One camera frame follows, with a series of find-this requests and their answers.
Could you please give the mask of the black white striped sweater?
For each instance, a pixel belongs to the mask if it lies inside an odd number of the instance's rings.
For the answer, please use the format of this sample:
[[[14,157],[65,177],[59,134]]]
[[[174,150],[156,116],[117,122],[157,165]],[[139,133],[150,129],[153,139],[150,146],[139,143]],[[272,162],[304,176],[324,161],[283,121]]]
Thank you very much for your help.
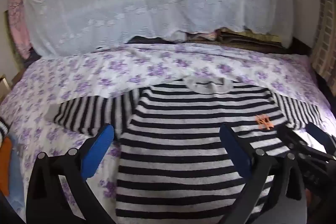
[[[269,89],[225,79],[181,79],[116,98],[82,97],[52,105],[46,119],[90,136],[111,124],[119,156],[117,223],[215,223],[244,187],[221,144],[226,124],[254,148],[283,155],[278,126],[322,125],[318,107]]]

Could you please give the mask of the orange blue folded clothes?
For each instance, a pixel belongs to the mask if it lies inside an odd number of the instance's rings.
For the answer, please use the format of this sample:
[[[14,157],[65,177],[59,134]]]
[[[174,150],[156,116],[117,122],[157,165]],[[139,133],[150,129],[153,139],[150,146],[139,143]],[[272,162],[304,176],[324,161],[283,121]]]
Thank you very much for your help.
[[[23,180],[17,152],[9,137],[10,127],[1,118],[1,193],[13,210],[21,217],[25,215]]]

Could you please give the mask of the brown checkered curtain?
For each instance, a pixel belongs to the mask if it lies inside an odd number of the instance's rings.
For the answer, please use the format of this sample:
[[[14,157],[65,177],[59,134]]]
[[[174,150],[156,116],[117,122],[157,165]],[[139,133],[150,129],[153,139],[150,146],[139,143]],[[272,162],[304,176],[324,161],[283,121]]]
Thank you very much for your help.
[[[335,0],[320,0],[318,26],[310,60],[314,70],[335,94]]]

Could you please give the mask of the purple floral bed sheet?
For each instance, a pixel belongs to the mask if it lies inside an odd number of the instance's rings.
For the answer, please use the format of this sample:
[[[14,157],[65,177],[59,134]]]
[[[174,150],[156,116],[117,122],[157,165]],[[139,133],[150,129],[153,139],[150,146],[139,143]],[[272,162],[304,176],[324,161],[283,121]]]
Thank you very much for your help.
[[[322,125],[317,127],[335,136],[335,116],[315,82],[306,56],[187,43],[131,44],[84,55],[41,58],[25,71],[1,103],[1,118],[10,127],[9,136],[18,154],[25,199],[25,215],[21,217],[5,198],[1,198],[5,222],[27,223],[27,191],[39,153],[45,152],[49,157],[61,156],[96,136],[72,132],[47,120],[46,114],[52,105],[82,97],[116,98],[134,89],[188,78],[244,83],[315,105],[322,119]],[[299,131],[292,130],[310,147],[325,152],[324,146],[306,133],[305,127]],[[112,153],[115,148],[117,139],[114,134],[96,173],[87,179],[87,184],[113,223],[117,223],[114,190],[108,189],[104,182],[116,182],[120,158]],[[66,178],[60,176],[59,179],[73,214],[82,218]],[[259,216],[272,180],[273,176],[268,176],[248,223],[254,223]],[[306,223],[335,223],[335,195],[315,195],[306,187],[305,194]]]

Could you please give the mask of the brown folded blankets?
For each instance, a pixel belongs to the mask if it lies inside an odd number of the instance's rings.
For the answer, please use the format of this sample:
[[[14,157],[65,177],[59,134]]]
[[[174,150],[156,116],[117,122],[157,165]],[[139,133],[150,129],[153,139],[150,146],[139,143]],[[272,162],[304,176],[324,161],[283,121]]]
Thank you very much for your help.
[[[250,30],[234,32],[228,28],[221,28],[210,34],[187,34],[187,42],[212,44],[256,51],[261,53],[286,53],[279,36],[271,34],[255,34]]]

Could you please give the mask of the pink floral cloth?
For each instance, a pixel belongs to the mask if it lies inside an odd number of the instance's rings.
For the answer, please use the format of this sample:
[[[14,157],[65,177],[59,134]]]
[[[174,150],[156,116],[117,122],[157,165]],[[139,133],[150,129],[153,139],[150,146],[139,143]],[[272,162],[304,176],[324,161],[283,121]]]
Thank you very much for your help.
[[[25,20],[24,0],[8,1],[8,20],[16,49],[21,57],[26,60],[31,55],[32,45]]]

